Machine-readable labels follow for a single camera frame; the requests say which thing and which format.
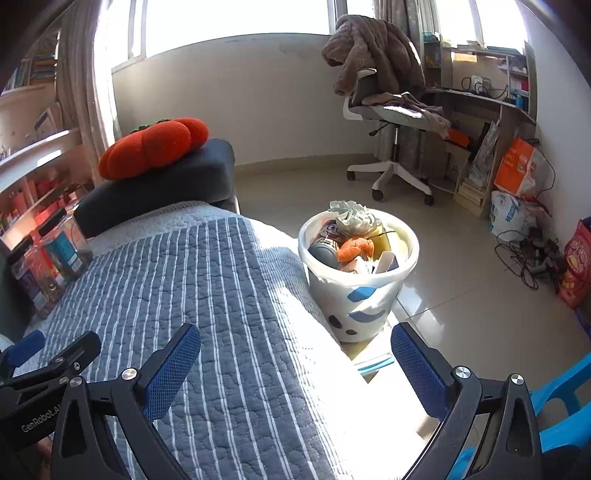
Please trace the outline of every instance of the blue striped quilt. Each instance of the blue striped quilt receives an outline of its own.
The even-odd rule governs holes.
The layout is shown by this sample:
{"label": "blue striped quilt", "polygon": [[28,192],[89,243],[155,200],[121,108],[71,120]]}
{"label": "blue striped quilt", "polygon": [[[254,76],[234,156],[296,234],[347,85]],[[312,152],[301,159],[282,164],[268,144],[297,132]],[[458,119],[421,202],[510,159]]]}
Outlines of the blue striped quilt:
{"label": "blue striped quilt", "polygon": [[[96,257],[45,322],[40,365],[93,330],[102,351],[83,375],[115,378],[189,322],[201,354],[155,426],[191,478],[401,476],[408,460],[397,472],[391,458],[364,457],[379,452],[360,445],[374,431],[359,412],[365,383],[325,329],[299,257],[272,231],[219,218]],[[130,474],[143,478],[112,428]]]}

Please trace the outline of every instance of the orange plush toy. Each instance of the orange plush toy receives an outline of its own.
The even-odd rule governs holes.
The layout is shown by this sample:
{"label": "orange plush toy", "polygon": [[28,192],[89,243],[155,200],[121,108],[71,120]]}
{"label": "orange plush toy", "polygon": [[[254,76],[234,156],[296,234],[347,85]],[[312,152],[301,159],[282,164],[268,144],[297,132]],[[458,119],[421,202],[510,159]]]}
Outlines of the orange plush toy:
{"label": "orange plush toy", "polygon": [[207,141],[207,125],[196,118],[176,118],[117,140],[99,162],[105,180],[129,179],[151,168],[165,167]]}

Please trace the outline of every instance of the chair base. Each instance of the chair base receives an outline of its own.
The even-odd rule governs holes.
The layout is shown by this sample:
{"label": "chair base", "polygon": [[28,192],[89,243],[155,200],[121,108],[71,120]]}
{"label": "chair base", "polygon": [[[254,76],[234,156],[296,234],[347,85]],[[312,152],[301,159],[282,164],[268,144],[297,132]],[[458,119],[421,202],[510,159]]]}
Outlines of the chair base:
{"label": "chair base", "polygon": [[388,181],[397,175],[401,179],[403,179],[406,183],[412,185],[417,190],[420,190],[425,194],[425,203],[427,205],[432,205],[434,203],[433,199],[433,192],[431,188],[421,180],[416,177],[413,177],[406,168],[404,168],[400,163],[394,162],[391,160],[388,161],[381,161],[376,163],[369,163],[365,165],[351,165],[347,168],[347,178],[349,180],[355,179],[355,172],[370,172],[370,173],[382,173],[380,178],[378,178],[374,184],[372,185],[372,194],[374,200],[381,201],[384,197],[384,187],[388,183]]}

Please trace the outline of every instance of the trash bin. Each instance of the trash bin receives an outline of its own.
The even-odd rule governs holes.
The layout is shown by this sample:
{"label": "trash bin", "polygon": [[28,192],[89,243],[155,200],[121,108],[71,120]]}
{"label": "trash bin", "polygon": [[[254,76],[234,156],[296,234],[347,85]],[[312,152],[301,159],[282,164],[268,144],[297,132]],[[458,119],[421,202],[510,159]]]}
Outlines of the trash bin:
{"label": "trash bin", "polygon": [[418,239],[409,226],[388,213],[368,210],[382,221],[387,231],[395,230],[407,244],[408,259],[395,270],[359,275],[335,270],[312,257],[308,247],[322,225],[336,218],[336,212],[314,215],[298,234],[300,258],[309,269],[310,293],[342,342],[368,340],[381,330],[402,282],[418,260]]}

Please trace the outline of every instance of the glass jar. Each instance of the glass jar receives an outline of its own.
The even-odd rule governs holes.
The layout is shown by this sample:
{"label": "glass jar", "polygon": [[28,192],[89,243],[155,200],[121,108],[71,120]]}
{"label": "glass jar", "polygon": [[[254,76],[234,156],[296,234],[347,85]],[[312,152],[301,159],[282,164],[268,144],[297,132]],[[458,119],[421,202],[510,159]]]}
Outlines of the glass jar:
{"label": "glass jar", "polygon": [[53,213],[38,229],[40,245],[68,280],[79,278],[92,261],[92,252],[72,215],[62,208]]}
{"label": "glass jar", "polygon": [[12,275],[33,303],[37,315],[45,319],[57,305],[63,289],[57,284],[51,269],[41,253],[27,235],[8,255],[7,263]]}

